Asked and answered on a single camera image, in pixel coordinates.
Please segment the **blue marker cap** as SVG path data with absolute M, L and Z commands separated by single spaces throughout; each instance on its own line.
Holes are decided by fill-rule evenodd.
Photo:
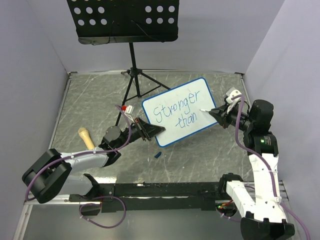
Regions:
M 161 156 L 161 154 L 162 154 L 162 152 L 160 151 L 154 157 L 157 159 L 157 158 L 159 158 Z

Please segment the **blue framed whiteboard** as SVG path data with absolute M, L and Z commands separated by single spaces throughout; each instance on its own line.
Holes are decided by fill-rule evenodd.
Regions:
M 205 78 L 200 77 L 142 101 L 148 122 L 165 127 L 155 139 L 165 148 L 186 137 L 217 124 L 207 112 L 216 108 Z

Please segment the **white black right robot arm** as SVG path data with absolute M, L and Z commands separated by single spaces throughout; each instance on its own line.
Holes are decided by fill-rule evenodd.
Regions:
M 243 179 L 236 174 L 224 174 L 218 193 L 232 199 L 241 215 L 240 230 L 245 240 L 287 240 L 295 235 L 282 206 L 278 180 L 279 150 L 276 137 L 270 131 L 274 106 L 266 100 L 255 100 L 249 113 L 243 113 L 245 100 L 237 95 L 208 113 L 223 128 L 235 127 L 235 141 L 247 152 L 253 172 L 252 198 Z

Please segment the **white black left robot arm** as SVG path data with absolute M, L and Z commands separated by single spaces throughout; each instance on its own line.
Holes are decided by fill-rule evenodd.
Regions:
M 165 127 L 137 117 L 124 130 L 118 126 L 109 127 L 101 144 L 91 150 L 60 153 L 54 148 L 48 149 L 21 179 L 27 193 L 33 194 L 40 204 L 66 194 L 82 195 L 87 201 L 93 201 L 99 195 L 98 182 L 88 173 L 81 176 L 75 176 L 75 173 L 108 167 L 121 157 L 119 150 L 126 145 L 138 139 L 149 141 L 164 131 Z

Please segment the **wooden mallet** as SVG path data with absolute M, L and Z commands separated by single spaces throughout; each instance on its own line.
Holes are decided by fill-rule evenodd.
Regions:
M 88 150 L 93 150 L 95 148 L 95 145 L 90 137 L 89 131 L 85 127 L 79 128 L 78 135 L 83 140 Z

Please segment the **black music stand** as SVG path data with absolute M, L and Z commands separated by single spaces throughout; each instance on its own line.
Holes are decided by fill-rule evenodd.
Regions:
M 126 70 L 130 80 L 122 105 L 131 98 L 144 96 L 140 90 L 142 75 L 169 90 L 170 87 L 145 74 L 137 67 L 134 43 L 166 43 L 178 39 L 179 0 L 67 0 L 78 41 L 82 45 L 108 45 L 128 43 L 132 66 Z

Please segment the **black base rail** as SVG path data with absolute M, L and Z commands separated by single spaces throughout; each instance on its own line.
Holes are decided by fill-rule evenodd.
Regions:
M 101 204 L 102 213 L 122 211 L 200 209 L 215 211 L 216 205 L 231 197 L 218 182 L 101 183 L 95 193 L 81 197 L 71 194 L 70 202 Z

